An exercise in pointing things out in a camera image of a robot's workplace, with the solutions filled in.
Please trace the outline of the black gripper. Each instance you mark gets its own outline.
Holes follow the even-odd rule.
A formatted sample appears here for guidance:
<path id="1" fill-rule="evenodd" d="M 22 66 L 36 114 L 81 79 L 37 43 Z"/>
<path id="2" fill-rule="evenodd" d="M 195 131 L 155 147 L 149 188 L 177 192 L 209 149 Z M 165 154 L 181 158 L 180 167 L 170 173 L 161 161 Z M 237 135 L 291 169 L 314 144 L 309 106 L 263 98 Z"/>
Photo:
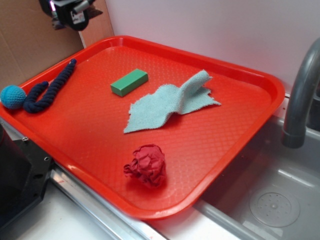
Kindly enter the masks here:
<path id="1" fill-rule="evenodd" d="M 54 30 L 70 28 L 83 31 L 89 21 L 103 11 L 97 9 L 94 0 L 39 0 L 42 11 L 51 18 Z"/>

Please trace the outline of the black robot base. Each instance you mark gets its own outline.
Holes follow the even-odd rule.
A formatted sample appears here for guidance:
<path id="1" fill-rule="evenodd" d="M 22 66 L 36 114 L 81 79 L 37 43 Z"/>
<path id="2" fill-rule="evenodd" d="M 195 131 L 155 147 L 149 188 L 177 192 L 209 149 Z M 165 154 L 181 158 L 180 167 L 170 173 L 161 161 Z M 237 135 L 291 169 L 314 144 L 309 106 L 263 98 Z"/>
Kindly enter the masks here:
<path id="1" fill-rule="evenodd" d="M 39 204 L 54 165 L 32 140 L 13 140 L 0 127 L 0 229 Z"/>

